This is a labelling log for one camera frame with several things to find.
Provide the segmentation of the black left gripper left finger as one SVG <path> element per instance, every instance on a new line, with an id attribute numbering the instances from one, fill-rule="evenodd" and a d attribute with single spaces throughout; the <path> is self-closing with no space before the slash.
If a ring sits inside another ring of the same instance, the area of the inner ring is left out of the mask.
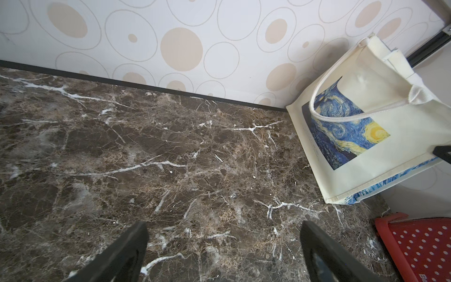
<path id="1" fill-rule="evenodd" d="M 137 282 L 148 241 L 146 222 L 136 222 L 67 281 Z"/>

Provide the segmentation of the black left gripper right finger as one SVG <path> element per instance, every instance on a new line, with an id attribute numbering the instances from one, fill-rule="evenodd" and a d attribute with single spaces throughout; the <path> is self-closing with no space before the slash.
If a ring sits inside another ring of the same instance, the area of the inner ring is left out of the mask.
<path id="1" fill-rule="evenodd" d="M 300 242 L 312 282 L 382 281 L 312 221 L 303 221 Z"/>

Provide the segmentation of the cream canvas starry night bag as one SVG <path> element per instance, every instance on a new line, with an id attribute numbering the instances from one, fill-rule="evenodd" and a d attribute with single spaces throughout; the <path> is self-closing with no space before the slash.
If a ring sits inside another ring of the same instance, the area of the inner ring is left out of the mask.
<path id="1" fill-rule="evenodd" d="M 354 204 L 440 162 L 451 108 L 404 55 L 361 39 L 287 106 L 323 199 Z"/>

